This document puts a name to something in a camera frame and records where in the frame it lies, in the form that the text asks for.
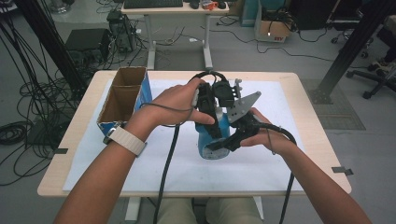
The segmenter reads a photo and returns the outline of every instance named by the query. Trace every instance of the blue cylinder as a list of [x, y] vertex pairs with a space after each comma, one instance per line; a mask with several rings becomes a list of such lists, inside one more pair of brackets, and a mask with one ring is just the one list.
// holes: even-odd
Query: blue cylinder
[[230, 153], [230, 150], [227, 148], [221, 148], [213, 151], [206, 147], [211, 143], [217, 142], [219, 140], [223, 140], [230, 136], [230, 123], [228, 122], [228, 117], [226, 114], [223, 114], [222, 112], [221, 114], [222, 115], [220, 119], [218, 118], [219, 128], [222, 136], [221, 138], [216, 138], [216, 139], [212, 138], [212, 136], [210, 136], [210, 134], [205, 129], [204, 125], [197, 125], [195, 127], [195, 130], [199, 133], [198, 151], [200, 156], [206, 160], [218, 160], [228, 156], [228, 154]]

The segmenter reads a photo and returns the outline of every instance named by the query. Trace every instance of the floor mat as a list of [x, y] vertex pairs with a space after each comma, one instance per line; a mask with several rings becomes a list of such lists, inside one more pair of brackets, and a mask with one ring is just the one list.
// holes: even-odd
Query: floor mat
[[[301, 79], [305, 91], [314, 90], [320, 81], [320, 79]], [[331, 105], [312, 104], [323, 129], [366, 130], [338, 85], [332, 90], [330, 97], [332, 98]]]

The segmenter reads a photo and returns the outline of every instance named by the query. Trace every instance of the cardboard box on floor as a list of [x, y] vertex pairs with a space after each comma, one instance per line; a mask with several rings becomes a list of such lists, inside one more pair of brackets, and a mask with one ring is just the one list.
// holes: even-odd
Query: cardboard box on floor
[[125, 124], [143, 103], [152, 101], [146, 67], [122, 67], [117, 71], [97, 124], [104, 135], [117, 123]]
[[254, 34], [258, 41], [284, 43], [290, 35], [290, 25], [281, 21], [262, 21], [262, 5], [259, 1]]

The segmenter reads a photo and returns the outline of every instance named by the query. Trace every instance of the gray floor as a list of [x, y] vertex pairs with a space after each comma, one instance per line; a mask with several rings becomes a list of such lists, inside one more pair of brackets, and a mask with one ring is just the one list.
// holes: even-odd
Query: gray floor
[[[254, 38], [253, 29], [232, 26], [216, 26], [219, 18], [212, 19], [212, 30], [232, 31], [239, 38], [249, 41]], [[14, 22], [22, 36], [29, 41], [34, 50], [39, 50], [35, 35], [24, 21], [24, 18], [14, 13]], [[145, 36], [144, 24], [140, 23]], [[66, 40], [70, 30], [107, 27], [106, 24], [57, 23], [59, 33]], [[154, 38], [162, 40], [172, 38], [175, 28], [162, 28], [155, 33]], [[303, 31], [306, 39], [315, 39], [323, 34], [319, 31]], [[302, 41], [297, 34], [287, 38], [284, 44], [260, 43], [259, 49], [282, 47], [291, 54], [309, 54], [327, 59], [335, 59], [338, 50], [344, 42], [336, 45], [330, 40], [338, 33], [329, 30], [316, 43]], [[191, 36], [203, 39], [201, 28], [186, 28], [183, 36], [170, 47], [158, 47], [159, 56], [156, 61], [157, 70], [194, 70], [204, 69], [204, 60], [199, 42], [190, 42]], [[306, 57], [290, 57], [284, 51], [271, 49], [267, 53], [257, 51], [256, 42], [243, 43], [231, 33], [210, 34], [211, 52], [216, 71], [264, 71], [293, 72], [300, 78], [321, 79], [326, 75], [332, 63]], [[367, 66], [377, 57], [384, 56], [388, 50], [380, 40], [369, 49], [369, 58], [357, 58], [354, 66]], [[20, 100], [19, 88], [23, 84], [15, 65], [3, 45], [0, 45], [1, 75], [0, 75], [0, 125], [21, 120], [16, 111]], [[133, 65], [145, 65], [146, 52]], [[53, 73], [56, 67], [49, 62], [49, 70]], [[374, 223], [394, 223], [396, 214], [396, 179], [392, 175], [396, 170], [396, 94], [387, 88], [381, 90], [370, 100], [361, 97], [364, 91], [370, 90], [374, 82], [359, 77], [352, 79], [343, 77], [339, 86], [352, 104], [364, 124], [366, 131], [326, 130], [339, 161], [346, 168], [352, 169], [354, 175], [348, 177], [352, 186], [351, 196], [362, 206]], [[0, 146], [1, 160], [15, 146]], [[21, 167], [29, 167], [37, 161], [33, 152], [27, 152], [23, 157]], [[8, 182], [15, 178], [12, 172], [13, 160], [5, 162], [0, 167], [0, 182]], [[8, 187], [0, 187], [0, 223], [51, 223], [64, 199], [43, 198], [37, 195], [36, 189], [44, 172], [26, 177]], [[279, 221], [283, 197], [264, 197], [263, 212], [265, 223]], [[122, 223], [126, 211], [126, 199], [119, 199], [109, 223]], [[138, 223], [150, 223], [154, 207], [148, 200], [143, 200]], [[320, 223], [320, 219], [306, 197], [292, 197], [286, 214], [285, 223]]]

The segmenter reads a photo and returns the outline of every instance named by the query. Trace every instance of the right hand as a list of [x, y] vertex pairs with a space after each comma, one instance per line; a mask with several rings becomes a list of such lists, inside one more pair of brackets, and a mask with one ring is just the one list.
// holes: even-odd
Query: right hand
[[[252, 107], [250, 109], [250, 112], [252, 112], [259, 119], [261, 119], [262, 122], [271, 123], [268, 120], [268, 118], [266, 118], [262, 113], [260, 113], [260, 111], [257, 108]], [[295, 145], [282, 133], [278, 133], [273, 130], [267, 131], [266, 129], [260, 129], [256, 135], [242, 140], [240, 145], [241, 147], [253, 147], [256, 145], [264, 145], [266, 148], [272, 150], [273, 152], [279, 155], [282, 155], [283, 151], [287, 151], [291, 147], [295, 147]]]

